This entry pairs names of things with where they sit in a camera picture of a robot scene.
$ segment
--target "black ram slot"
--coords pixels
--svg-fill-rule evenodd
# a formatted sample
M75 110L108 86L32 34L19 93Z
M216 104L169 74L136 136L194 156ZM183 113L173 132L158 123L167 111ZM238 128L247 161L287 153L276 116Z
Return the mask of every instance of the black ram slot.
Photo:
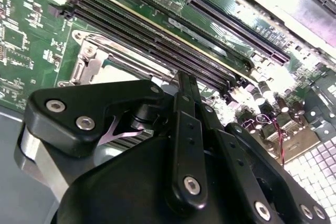
M101 3L104 3L105 0L80 0L81 2L85 2L91 5L98 5L101 6ZM104 8L108 8L108 6L115 6L113 3L107 3L106 5L104 5ZM218 63L212 61L209 59L209 57L203 55L202 53L198 52L197 50L195 50L194 48L184 44L184 43L180 43L179 41L176 40L176 38L174 38L173 36L169 35L168 33L162 31L162 30L158 30L157 27L155 27L154 25L142 20L141 18L139 18L138 16L131 14L131 13L123 13L122 14L124 19L127 19L131 22L137 22L138 26L146 26L148 27L148 30L151 31L155 31L154 33L154 40L157 40L158 43L162 43L165 42L167 43L171 43L168 42L167 39L169 39L169 41L173 41L174 43L174 47L179 47L181 50L180 52L184 52L185 57L188 57L189 60L194 61L194 62L199 62L199 64L201 64L204 68L207 69L211 69L212 72L215 72L220 78L225 78L225 79L229 79L232 80L234 74L232 72L230 72L229 70L225 69L224 67L222 67L221 65L219 65Z
M149 6L154 7L155 9L159 10L161 13L164 13L168 17L170 17L170 18L176 20L177 22L185 25L191 31L199 34L201 37L203 37L206 40L210 41L211 43L213 43L214 45L216 45L220 49L226 51L228 55L231 55L232 57L235 57L236 59L239 59L245 65L251 66L251 64L252 64L251 61L248 60L248 59L246 59L243 55L240 55L238 52L232 50L231 48L224 46L223 43L220 42L219 40L217 40L213 35L211 35L210 33L206 32L205 30L203 30L203 29L195 26L189 20L187 20L187 19L185 19L185 18L177 15L176 13L174 13L171 10L169 10L167 7L163 6L159 2L157 2L155 0L140 0L140 1L148 4Z
M244 43L257 49L263 55L271 58L281 66L290 61L290 57L282 52L280 48L243 24L240 20L225 13L209 0L187 0L187 5L237 36Z
M220 73L217 69L210 66L209 64L197 60L196 57L194 57L193 55L188 54L183 50L179 50L175 44L168 42L163 38L156 36L155 33L146 30L143 26L135 23L135 20L131 17L129 17L129 19L125 19L125 17L121 16L113 9L108 8L108 6L101 6L98 2L95 2L94 0L79 0L77 1L77 6L88 11L99 10L98 16L103 15L101 17L110 18L113 20L113 24L118 23L128 30L131 29L132 33L138 38L141 38L142 40L146 39L147 41L150 41L150 43L155 47L160 47L161 50L170 51L172 54L176 55L180 59L189 61L192 68L201 69L205 75L216 80L218 83L224 84L223 80L229 79L228 76Z
M158 61L173 67L176 70L184 70L189 74L195 75L200 82L203 84L219 90L221 88L221 84L213 81L212 79L204 76L203 73L199 72L198 70L190 69L190 66L187 63L180 62L177 58L175 60L171 59L171 55L167 55L164 52L160 52L156 48L145 45L145 43L139 40L137 37L133 37L130 33L125 33L124 30L120 30L118 27L107 25L106 20L101 19L100 17L93 16L91 13L85 10L76 9L71 16L77 17L79 19L84 20L88 24L92 25L93 27L97 27L100 29L104 34L106 34L109 38L117 40L118 42L121 41L124 46L127 46L129 49L137 49L144 53L144 55L149 55Z

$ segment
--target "pcie slot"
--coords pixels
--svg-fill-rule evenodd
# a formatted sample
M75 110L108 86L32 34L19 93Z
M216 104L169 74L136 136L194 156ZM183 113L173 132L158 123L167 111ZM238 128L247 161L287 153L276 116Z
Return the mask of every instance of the pcie slot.
M331 0L317 0L324 8L336 15L336 5Z
M283 53L280 48L273 45L263 36L243 24L240 20L225 13L209 0L187 0L187 5L278 64L283 65L290 61L290 57Z
M123 45L129 47L130 49L136 49L144 53L144 55L149 55L154 59L167 64L168 66L173 67L176 70L184 70L189 74L194 74L200 82L204 83L205 85L219 90L222 87L222 84L207 78L198 70L192 70L188 62L184 63L177 59L177 57L173 57L172 55L167 54L166 52L161 52L157 50L155 47L145 43L143 40L139 40L136 36L132 33L126 33L124 30L120 29L119 27L107 23L106 20L101 19L98 16L92 15L91 13L87 12L86 10L76 8L75 11L72 13L73 17L77 17L79 19L84 20L88 24L97 29L101 30L111 39L122 41Z
M204 39L210 41L212 44L219 47L221 50L226 51L228 55L231 55L232 57L235 57L235 58L239 59L241 62L243 62L247 66L251 66L251 62L248 59L246 59L243 55L241 55L239 52L237 52L237 51L235 51L235 50L233 50L229 47L224 46L223 43L220 42L219 40L217 40L213 35L206 32L205 30L201 29L200 27L197 27L196 25L194 25L193 23L191 23L187 19L177 15L176 13L169 10L168 8L166 8L165 6L160 4L159 2L157 2L155 0L141 0L141 1L143 3L146 3L149 6L154 7L155 9L157 9L161 13L165 14L167 17L170 17L173 20L177 21L178 23L184 24L189 30L199 34Z
M109 8L108 6L102 6L96 0L79 0L77 1L77 5L86 10L99 9L99 11L103 13L105 17L112 18L114 23L117 21L119 22L119 24L122 24L128 29L132 29L135 32L135 34L138 35L138 38L141 38L141 39L146 38L147 41L150 41L154 46L156 47L159 46L163 50L171 51L173 54L175 54L180 59L184 59L185 61L188 61L190 63L190 67L194 69L202 70L203 74L211 77L212 79L216 80L218 83L223 83L223 80L225 79L227 80L231 79L229 76L221 73L218 69L213 67L208 62L202 62L201 60L198 60L199 56L196 56L198 52L194 52L192 48L190 48L188 52L186 48L178 49L178 47L180 47L181 45L171 43L168 40L157 36L157 34L153 32L155 31L153 27L151 28L152 31L147 30L144 26L140 25L141 24L140 22L139 22L140 24L136 22L137 17L133 17L130 14L123 14L121 16L118 12L116 12L112 8Z

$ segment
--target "ram slot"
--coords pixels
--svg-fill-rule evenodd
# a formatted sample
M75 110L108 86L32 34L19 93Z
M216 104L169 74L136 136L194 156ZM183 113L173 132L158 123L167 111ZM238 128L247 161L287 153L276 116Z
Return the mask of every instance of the ram slot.
M84 20L91 26L101 30L113 40L122 41L124 46L149 55L152 57L152 59L149 58L151 60L156 59L176 70L186 70L189 74L194 74L198 77L200 82L211 88L219 90L223 85L223 82L218 83L209 76L204 75L204 72L191 68L189 62L181 61L178 56L173 53L165 49L154 47L151 41L147 41L143 38L140 39L138 34L134 31L126 31L124 26L119 25L114 20L108 20L106 17L103 18L100 14L88 12L80 7L76 7L71 13L71 16Z
M101 10L108 11L107 13L108 15L110 14L110 12L115 13L116 9L119 9L113 3L106 2L106 0L80 0L79 2L92 5L92 7L103 5L104 9ZM122 16L124 22L132 23L132 25L134 25L134 23L137 23L141 31L144 31L144 29L146 29L147 31L151 32L153 34L153 40L155 40L158 44L165 44L165 46L168 46L169 44L174 44L172 47L173 50L179 48L178 50L179 54L183 54L184 57L188 58L189 61L198 64L199 67L211 70L212 73L217 75L219 78L229 80L232 80L234 78L234 74L229 70L227 70L226 68L212 61L211 59L201 54L194 48L184 43L181 43L179 40L169 35L168 33L165 33L164 31L159 30L152 24L142 20L138 16L133 15L131 13L123 12L121 14L120 12L118 12L117 17L114 16L114 18L120 18L120 16Z
M187 5L281 66L290 61L290 57L280 48L209 0L187 0Z
M230 55L231 58L235 58L236 61L240 61L241 63L248 66L249 68L253 67L252 62L248 58L246 58L245 56L241 55L238 51L225 46L221 41L219 41L213 35L206 32L205 30L201 29L200 27L196 26L195 24L191 23L189 20L177 15L176 13L174 13L173 11L168 9L167 7L163 6L161 3L157 2L156 0L140 0L140 1L142 1L143 3L145 3L149 6L152 6L153 8L158 10L159 12L163 13L164 15L166 15L169 18L172 18L173 20L177 21L178 23L183 24L190 31L200 35L205 40L210 41L213 45L215 45L216 47L225 51L228 54L228 56ZM216 57L218 58L219 55L217 54L217 52L214 49L212 49L212 51L213 51L212 53L217 55ZM218 66L221 65L221 66L227 67L228 69L233 69L232 67L226 66L224 64L218 64L217 62L214 62L214 63ZM236 71L236 70L233 70L233 71L236 72L237 74L241 75L242 77L254 82L254 80L250 79L249 77L247 77L245 75L247 73L240 73L239 71Z
M218 69L211 66L208 62L202 62L197 59L195 55L188 54L184 50L176 50L178 48L178 44L173 44L164 38L158 37L155 33L150 32L147 30L144 26L140 26L135 22L135 19L132 17L126 17L125 15L121 16L117 12L115 12L113 9L108 8L107 6L105 8L102 8L102 6L98 5L98 2L95 0L80 0L77 3L77 6L86 9L86 10L93 10L95 8L99 8L99 11L103 17L108 17L113 19L113 22L119 22L119 24L122 24L127 29L131 29L134 34L137 34L139 39L146 39L147 41L150 41L152 45L154 45L157 48L161 48L161 50L164 51L170 51L172 54L179 57L181 60L188 61L190 64L190 67L192 67L194 70L198 69L203 74L207 75L208 77L211 77L212 79L216 80L218 83L223 83L223 80L228 79L228 76L218 71Z

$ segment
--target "capacitor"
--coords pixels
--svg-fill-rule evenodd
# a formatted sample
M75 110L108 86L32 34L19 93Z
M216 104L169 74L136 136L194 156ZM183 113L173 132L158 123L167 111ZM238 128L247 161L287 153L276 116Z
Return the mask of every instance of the capacitor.
M266 81L261 81L259 82L259 89L261 91L261 93L263 94L262 96L269 100L270 98L273 97L273 92L271 91L271 89L269 88L269 86L267 85Z
M304 114L304 108L303 108L303 106L300 102L298 102L298 101L294 102L292 107L293 107L296 115L303 115Z
M282 113L287 113L289 111L289 108L283 98L277 98L277 104L279 105Z
M263 105L265 103L266 99L263 97L261 91L258 88L253 89L251 93L253 99L255 100L258 106Z
M257 132L257 130L256 130L256 128L254 127L254 124L253 124L253 123L251 123L250 125L248 125L248 126L246 127L246 129L248 130L248 132L249 132L250 134L254 134L254 133Z

